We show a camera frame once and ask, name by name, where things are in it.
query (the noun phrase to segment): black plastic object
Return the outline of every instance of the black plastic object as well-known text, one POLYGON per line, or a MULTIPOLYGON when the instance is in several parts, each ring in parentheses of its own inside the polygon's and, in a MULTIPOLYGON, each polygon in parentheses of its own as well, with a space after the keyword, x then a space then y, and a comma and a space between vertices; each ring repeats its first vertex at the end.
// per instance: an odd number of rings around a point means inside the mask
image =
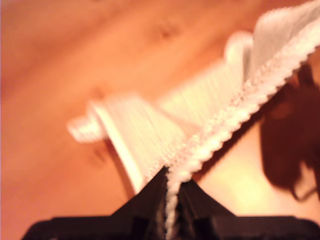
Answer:
MULTIPOLYGON (((63 217, 34 224, 23 240, 163 240, 166 172, 163 168, 133 199, 110 216, 63 217)), ((236 217, 193 180, 178 194, 177 239, 320 240, 320 228, 291 216, 236 217)))

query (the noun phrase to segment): white lace trim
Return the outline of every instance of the white lace trim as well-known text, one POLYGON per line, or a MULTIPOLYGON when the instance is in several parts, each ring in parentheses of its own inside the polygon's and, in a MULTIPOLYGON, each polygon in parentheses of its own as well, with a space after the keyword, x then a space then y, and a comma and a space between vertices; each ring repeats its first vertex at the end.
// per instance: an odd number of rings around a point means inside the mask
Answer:
POLYGON ((181 183, 192 178, 194 172, 202 168, 203 162, 212 157, 223 143, 229 140, 241 124, 257 112, 261 105, 282 87, 285 79, 307 60, 309 54, 320 45, 320 19, 309 23, 297 36, 292 38, 271 59, 263 64, 244 84, 239 97, 229 107, 221 110, 204 126, 203 130, 193 135, 169 161, 167 174, 166 239, 174 238, 177 194, 181 183))

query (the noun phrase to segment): white fabric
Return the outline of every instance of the white fabric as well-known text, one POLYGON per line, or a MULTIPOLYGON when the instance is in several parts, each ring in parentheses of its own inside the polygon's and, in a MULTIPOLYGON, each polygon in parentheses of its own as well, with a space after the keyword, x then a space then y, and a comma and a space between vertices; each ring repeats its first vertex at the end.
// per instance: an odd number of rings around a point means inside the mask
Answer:
POLYGON ((157 102, 127 95, 93 103, 68 124, 80 143, 113 142, 136 193, 169 166, 167 239, 174 237, 177 193, 320 45, 320 0, 270 11, 254 33, 235 33, 224 60, 157 102))

